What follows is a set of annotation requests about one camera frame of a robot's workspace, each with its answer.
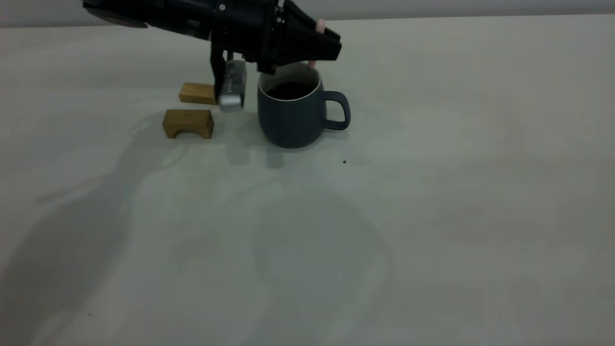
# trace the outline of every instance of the mug rim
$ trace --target mug rim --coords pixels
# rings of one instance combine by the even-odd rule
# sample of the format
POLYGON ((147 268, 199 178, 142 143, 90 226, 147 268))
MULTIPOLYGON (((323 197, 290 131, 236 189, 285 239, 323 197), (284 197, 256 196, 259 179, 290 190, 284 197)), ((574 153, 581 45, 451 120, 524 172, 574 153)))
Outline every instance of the mug rim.
MULTIPOLYGON (((307 63, 303 63, 303 62, 296 62, 296 63, 289 63, 288 65, 285 66, 290 66, 290 65, 304 65, 306 68, 309 68, 309 65, 307 63)), ((279 101, 279 102, 295 102, 295 101, 299 101, 302 99, 306 99, 308 97, 310 97, 311 95, 313 95, 318 89, 320 89, 320 85, 322 84, 322 78, 320 77, 320 72, 318 72, 318 70, 316 70, 315 68, 312 69, 314 72, 316 72, 316 75, 318 76, 318 84, 315 86, 314 90, 312 90, 308 95, 302 96, 298 99, 293 99, 293 100, 281 100, 281 99, 276 99, 274 97, 269 96, 262 88, 261 86, 261 80, 263 78, 264 73, 261 73, 261 75, 258 77, 258 90, 260 92, 263 93, 263 95, 265 95, 266 97, 269 97, 270 99, 274 100, 274 101, 279 101)))

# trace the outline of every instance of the mug handle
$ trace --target mug handle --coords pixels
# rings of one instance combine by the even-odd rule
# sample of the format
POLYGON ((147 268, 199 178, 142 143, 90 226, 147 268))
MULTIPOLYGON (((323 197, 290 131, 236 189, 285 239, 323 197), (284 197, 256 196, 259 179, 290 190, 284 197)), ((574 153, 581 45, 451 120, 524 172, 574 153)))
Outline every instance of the mug handle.
POLYGON ((335 101, 344 108, 344 121, 325 120, 325 128, 329 130, 345 130, 350 125, 350 104, 346 96, 337 91, 325 91, 326 101, 335 101))

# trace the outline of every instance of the pink fingertip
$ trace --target pink fingertip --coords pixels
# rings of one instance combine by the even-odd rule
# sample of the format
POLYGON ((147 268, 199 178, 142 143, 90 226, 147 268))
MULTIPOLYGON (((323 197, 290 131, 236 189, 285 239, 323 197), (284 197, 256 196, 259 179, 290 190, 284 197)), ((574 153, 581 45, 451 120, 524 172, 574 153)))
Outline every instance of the pink fingertip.
MULTIPOLYGON (((318 19, 318 22, 316 23, 316 32, 324 34, 326 27, 327 27, 327 23, 325 22, 325 20, 324 19, 318 19)), ((308 67, 309 68, 315 68, 316 67, 316 61, 310 61, 308 63, 308 67)))

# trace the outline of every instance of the white wall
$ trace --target white wall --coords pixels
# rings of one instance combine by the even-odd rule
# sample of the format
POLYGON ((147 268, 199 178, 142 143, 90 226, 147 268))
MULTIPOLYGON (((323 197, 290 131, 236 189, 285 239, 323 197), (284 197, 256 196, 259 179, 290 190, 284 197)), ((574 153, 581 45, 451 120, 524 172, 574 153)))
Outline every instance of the white wall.
MULTIPOLYGON (((296 0, 327 19, 615 12, 614 0, 296 0)), ((79 0, 2 0, 0 26, 96 25, 79 0)))

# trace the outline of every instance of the dark blue mug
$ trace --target dark blue mug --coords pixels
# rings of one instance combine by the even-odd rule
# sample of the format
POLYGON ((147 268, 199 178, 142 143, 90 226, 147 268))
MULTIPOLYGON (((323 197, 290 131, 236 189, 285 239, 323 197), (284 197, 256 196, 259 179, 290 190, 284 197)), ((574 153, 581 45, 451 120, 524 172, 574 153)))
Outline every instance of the dark blue mug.
POLYGON ((324 129, 345 130, 350 125, 350 105, 344 94, 325 91, 320 73, 306 63, 278 67, 275 75, 262 74, 258 80, 258 122, 265 136, 282 148, 301 148, 314 142, 324 129), (309 86, 302 97, 291 100, 268 95, 277 86, 301 83, 309 86), (327 120, 326 101, 344 109, 344 121, 327 120))

